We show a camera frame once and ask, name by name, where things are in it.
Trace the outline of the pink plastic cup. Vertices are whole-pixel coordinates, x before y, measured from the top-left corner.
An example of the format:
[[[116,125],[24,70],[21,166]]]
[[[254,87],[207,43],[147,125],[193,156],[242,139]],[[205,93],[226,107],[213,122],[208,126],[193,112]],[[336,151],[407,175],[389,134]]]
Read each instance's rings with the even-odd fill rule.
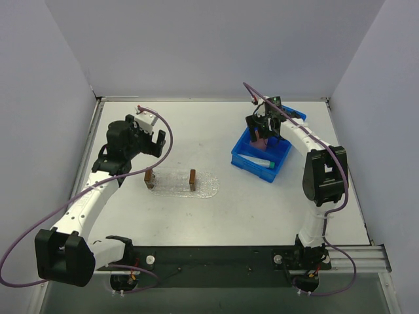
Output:
[[[255,149],[265,151],[267,149],[267,142],[265,139],[259,137],[258,130],[255,130],[256,141],[250,141],[249,145]]]

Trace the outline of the clear acrylic toothbrush holder rack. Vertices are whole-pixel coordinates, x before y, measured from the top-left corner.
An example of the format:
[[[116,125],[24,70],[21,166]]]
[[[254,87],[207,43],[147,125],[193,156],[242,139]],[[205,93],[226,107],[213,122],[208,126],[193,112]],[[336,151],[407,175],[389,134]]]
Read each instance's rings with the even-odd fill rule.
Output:
[[[158,192],[195,192],[196,170],[158,169],[145,172],[143,179],[149,190]]]

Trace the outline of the white toothpaste tube green cap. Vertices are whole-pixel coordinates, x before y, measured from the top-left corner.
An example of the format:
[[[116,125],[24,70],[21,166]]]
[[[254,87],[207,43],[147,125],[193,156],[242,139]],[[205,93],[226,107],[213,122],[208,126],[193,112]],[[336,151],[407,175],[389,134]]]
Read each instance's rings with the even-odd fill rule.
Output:
[[[245,168],[246,166],[257,166],[257,167],[263,167],[266,169],[275,168],[275,163],[270,160],[248,156],[244,154],[239,154],[238,156],[242,159],[242,168]]]

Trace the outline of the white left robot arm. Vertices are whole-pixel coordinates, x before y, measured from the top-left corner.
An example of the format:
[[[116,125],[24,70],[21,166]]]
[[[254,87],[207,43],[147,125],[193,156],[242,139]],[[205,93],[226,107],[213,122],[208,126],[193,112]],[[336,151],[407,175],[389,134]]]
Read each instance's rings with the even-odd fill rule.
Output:
[[[84,287],[94,271],[114,263],[120,269],[134,263],[132,240],[107,235],[88,239],[92,227],[111,196],[122,186],[138,154],[159,158],[166,143],[153,128],[160,117],[150,109],[138,109],[124,120],[108,125],[106,143],[101,147],[79,197],[50,230],[35,236],[37,271],[41,279]]]

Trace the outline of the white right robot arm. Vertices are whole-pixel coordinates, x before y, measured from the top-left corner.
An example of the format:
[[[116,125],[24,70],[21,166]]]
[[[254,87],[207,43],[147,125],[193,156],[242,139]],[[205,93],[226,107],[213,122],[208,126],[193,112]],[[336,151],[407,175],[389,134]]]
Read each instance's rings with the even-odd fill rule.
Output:
[[[302,190],[312,207],[298,232],[295,246],[299,248],[299,262],[314,264],[325,259],[325,231],[329,215],[340,209],[336,204],[344,198],[348,203],[348,159],[342,146],[321,140],[296,111],[281,107],[246,117],[252,143],[271,137],[285,140],[305,157]]]

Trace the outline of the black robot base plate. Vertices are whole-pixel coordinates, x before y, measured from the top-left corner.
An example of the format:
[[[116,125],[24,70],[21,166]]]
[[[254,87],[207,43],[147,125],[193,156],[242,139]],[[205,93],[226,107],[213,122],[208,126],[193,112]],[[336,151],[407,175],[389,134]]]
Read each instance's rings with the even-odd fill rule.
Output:
[[[137,288],[279,288],[301,275],[305,288],[318,287],[318,272],[331,269],[325,248],[286,246],[135,246],[124,264],[110,267],[116,291]]]

